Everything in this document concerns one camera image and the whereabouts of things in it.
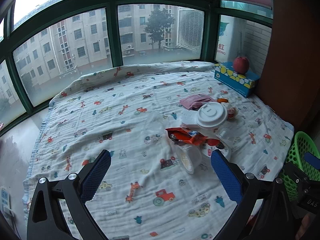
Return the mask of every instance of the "yellow dotted pattern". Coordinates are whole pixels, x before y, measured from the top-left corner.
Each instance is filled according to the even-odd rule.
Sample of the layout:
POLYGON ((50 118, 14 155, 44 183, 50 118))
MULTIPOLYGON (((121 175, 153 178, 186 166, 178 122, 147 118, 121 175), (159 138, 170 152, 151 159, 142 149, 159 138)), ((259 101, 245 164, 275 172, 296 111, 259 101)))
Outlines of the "yellow dotted pattern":
POLYGON ((234 72, 231 69, 228 69, 227 67, 225 67, 220 63, 215 64, 215 71, 218 71, 221 74, 227 75, 231 79, 239 82, 241 85, 244 85, 249 89, 255 87, 255 82, 253 80, 247 79, 246 76, 242 74, 238 74, 237 72, 234 72))

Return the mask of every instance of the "brown wall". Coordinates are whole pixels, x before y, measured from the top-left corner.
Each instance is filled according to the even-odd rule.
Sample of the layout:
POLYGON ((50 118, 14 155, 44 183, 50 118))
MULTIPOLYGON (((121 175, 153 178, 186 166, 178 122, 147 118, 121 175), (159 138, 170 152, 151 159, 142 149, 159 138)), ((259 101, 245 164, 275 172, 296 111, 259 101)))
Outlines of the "brown wall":
POLYGON ((320 110, 320 23, 306 0, 273 0, 274 19, 256 94, 304 130, 320 110))

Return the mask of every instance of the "pink cloth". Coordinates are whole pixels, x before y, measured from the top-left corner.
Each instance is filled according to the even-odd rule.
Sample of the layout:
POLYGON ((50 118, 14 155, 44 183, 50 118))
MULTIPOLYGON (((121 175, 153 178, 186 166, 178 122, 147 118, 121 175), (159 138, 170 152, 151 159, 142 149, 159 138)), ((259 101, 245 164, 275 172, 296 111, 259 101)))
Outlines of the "pink cloth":
POLYGON ((205 102, 215 102, 216 100, 205 94, 198 94, 188 96, 187 98, 180 99, 180 104, 183 105, 186 109, 196 110, 200 108, 205 102))

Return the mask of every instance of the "white brick wall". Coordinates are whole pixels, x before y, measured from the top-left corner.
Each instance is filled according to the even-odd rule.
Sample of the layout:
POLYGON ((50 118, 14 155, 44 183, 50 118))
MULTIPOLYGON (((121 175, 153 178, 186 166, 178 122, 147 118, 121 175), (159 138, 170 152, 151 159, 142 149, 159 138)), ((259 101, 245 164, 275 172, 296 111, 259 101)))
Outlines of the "white brick wall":
POLYGON ((248 57, 250 68, 257 75, 261 75, 267 57, 271 28, 247 21, 243 52, 248 57))

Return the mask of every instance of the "food wrapper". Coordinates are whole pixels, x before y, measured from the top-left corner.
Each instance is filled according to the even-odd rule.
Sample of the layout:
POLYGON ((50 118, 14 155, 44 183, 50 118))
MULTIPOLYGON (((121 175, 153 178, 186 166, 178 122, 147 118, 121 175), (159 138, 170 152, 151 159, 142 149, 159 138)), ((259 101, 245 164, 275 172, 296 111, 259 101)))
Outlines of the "food wrapper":
POLYGON ((175 142, 184 142, 199 146, 208 138, 197 131, 181 127, 168 128, 166 130, 168 131, 169 138, 175 142))

